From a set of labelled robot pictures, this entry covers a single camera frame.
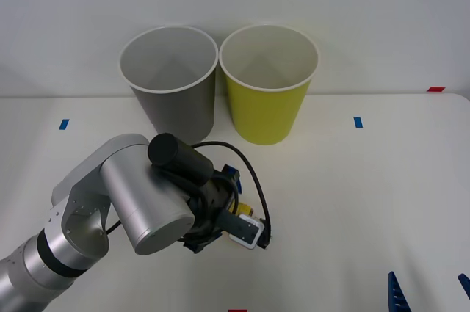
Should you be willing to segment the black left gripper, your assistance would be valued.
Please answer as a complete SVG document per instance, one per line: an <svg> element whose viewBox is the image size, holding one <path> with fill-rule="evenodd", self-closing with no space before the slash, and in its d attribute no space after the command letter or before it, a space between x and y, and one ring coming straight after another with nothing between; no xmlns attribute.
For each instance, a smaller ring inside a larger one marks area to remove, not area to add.
<svg viewBox="0 0 470 312"><path fill-rule="evenodd" d="M216 226L221 211L232 212L232 205L238 205L242 193L238 169L225 165L221 171L214 171L212 178L191 197L187 204L195 215L192 228L182 236L184 247L194 254L222 236L223 231Z"/></svg>

